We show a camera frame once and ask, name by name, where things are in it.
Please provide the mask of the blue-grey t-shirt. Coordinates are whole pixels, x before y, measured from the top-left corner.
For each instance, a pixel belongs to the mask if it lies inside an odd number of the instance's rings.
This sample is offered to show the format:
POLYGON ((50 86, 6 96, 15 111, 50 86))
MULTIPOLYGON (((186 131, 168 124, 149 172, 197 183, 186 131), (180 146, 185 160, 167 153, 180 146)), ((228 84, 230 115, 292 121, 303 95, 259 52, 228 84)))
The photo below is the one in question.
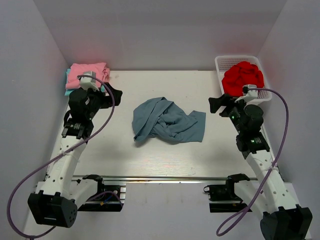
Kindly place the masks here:
POLYGON ((175 143, 201 143, 206 128, 206 113, 193 110, 186 114, 165 97, 151 98, 133 111, 132 129, 135 142, 161 138, 175 143))

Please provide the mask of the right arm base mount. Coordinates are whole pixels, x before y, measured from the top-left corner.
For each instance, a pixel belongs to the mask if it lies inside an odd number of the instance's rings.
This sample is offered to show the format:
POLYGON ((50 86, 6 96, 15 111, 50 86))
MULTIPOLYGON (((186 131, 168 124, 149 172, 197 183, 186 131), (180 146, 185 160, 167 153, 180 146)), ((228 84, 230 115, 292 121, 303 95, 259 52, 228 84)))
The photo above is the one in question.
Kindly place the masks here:
POLYGON ((246 203, 235 194, 235 184, 251 179, 244 173, 229 175, 223 184, 209 184, 203 192, 209 198, 210 213, 237 213, 244 210, 246 203))

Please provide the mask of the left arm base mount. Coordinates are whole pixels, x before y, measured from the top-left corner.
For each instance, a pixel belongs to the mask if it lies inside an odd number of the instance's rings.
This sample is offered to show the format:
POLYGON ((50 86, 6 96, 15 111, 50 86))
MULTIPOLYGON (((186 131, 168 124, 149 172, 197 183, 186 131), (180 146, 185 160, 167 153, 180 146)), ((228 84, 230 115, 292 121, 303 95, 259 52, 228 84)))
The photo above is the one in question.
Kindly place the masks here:
POLYGON ((73 197, 74 192, 77 192, 77 187, 82 187, 89 180, 95 183, 93 187, 96 192, 81 206, 78 206, 77 210, 79 212, 120 212, 123 209, 125 201, 124 186, 108 185, 105 183, 104 178, 97 174, 85 175, 75 180, 76 185, 71 190, 70 196, 73 197))

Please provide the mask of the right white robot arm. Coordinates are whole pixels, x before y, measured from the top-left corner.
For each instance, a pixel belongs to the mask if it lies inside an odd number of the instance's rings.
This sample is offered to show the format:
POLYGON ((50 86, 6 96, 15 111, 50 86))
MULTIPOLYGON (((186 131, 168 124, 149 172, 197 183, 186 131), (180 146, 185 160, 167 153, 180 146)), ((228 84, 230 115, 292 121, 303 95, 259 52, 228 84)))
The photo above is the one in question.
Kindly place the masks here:
POLYGON ((243 173, 228 176, 226 195, 233 200, 240 198, 247 205, 238 215, 244 216, 248 210, 255 213, 266 240, 304 240, 313 215, 309 208, 301 207, 294 199, 276 168, 270 147, 261 132, 263 110, 257 105, 247 104, 243 97, 235 99, 227 94, 219 98, 210 97, 208 101, 212 114, 220 107, 224 108, 219 115, 231 120, 238 133, 237 148, 260 184, 254 187, 243 173))

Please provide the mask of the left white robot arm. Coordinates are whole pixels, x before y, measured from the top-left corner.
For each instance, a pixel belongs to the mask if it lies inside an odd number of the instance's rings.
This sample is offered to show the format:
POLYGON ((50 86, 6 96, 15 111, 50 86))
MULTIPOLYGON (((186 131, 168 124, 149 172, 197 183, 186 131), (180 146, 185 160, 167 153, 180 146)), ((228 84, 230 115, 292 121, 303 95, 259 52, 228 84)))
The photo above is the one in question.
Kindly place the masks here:
POLYGON ((105 196, 104 180, 97 174, 85 175, 71 189, 72 178, 79 158, 93 136, 93 118, 100 109, 118 106, 123 92, 107 84, 112 95, 91 88, 74 90, 68 99, 69 110, 63 119, 60 152, 44 184, 29 195, 28 206, 39 225, 70 228, 78 209, 90 198, 105 196))

